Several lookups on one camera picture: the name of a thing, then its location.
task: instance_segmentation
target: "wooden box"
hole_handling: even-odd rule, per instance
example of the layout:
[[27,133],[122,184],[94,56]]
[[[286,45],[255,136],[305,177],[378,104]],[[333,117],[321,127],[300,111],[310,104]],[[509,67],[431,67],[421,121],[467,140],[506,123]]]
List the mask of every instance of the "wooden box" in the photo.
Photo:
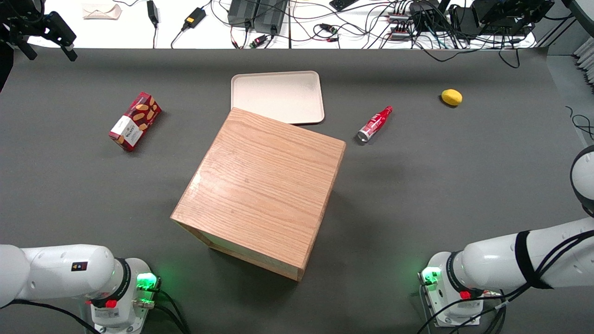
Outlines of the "wooden box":
[[215,250],[300,281],[345,146],[233,108],[171,219]]

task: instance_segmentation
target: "green light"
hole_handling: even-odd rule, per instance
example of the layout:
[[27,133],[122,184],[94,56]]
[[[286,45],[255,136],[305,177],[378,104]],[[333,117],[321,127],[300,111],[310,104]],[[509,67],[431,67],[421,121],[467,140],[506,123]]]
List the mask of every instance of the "green light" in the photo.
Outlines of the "green light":
[[427,267],[423,269],[421,276],[423,276],[425,283],[428,285],[435,284],[441,276],[441,269],[437,267]]
[[141,289],[152,289],[157,284],[157,276],[153,273],[142,273],[136,276],[136,287]]

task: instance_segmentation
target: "dark gray mat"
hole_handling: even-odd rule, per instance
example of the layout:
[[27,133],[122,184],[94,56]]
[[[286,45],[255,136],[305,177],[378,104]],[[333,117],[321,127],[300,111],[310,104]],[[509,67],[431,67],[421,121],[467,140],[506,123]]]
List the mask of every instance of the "dark gray mat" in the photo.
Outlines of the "dark gray mat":
[[[100,244],[142,258],[194,333],[416,333],[416,272],[434,253],[584,217],[568,178],[581,145],[543,51],[521,51],[518,70],[496,52],[443,64],[421,51],[78,52],[72,64],[59,50],[16,59],[0,94],[0,243]],[[232,76],[292,70],[320,74],[326,119],[307,128],[347,142],[299,284],[169,220],[229,112]],[[447,88],[463,93],[458,108],[438,99]],[[142,90],[166,113],[125,153],[108,131]],[[357,145],[386,105],[388,124]],[[529,291],[503,332],[591,333],[592,300],[592,289]],[[174,330],[151,312],[145,333]],[[0,311],[2,333],[80,331],[51,311]]]

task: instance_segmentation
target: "white tray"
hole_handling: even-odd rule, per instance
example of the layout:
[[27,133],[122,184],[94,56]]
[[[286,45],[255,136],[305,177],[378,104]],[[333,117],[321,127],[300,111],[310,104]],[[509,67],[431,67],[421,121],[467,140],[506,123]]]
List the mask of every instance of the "white tray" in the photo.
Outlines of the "white tray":
[[231,108],[288,124],[324,119],[320,76],[314,71],[238,74],[231,79]]

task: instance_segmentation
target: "yellow lemon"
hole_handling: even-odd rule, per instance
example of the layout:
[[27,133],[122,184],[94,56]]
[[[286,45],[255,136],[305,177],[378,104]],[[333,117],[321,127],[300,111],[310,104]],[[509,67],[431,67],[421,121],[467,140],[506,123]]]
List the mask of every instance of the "yellow lemon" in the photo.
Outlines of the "yellow lemon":
[[462,94],[455,89],[446,89],[441,93],[441,99],[450,106],[462,103]]

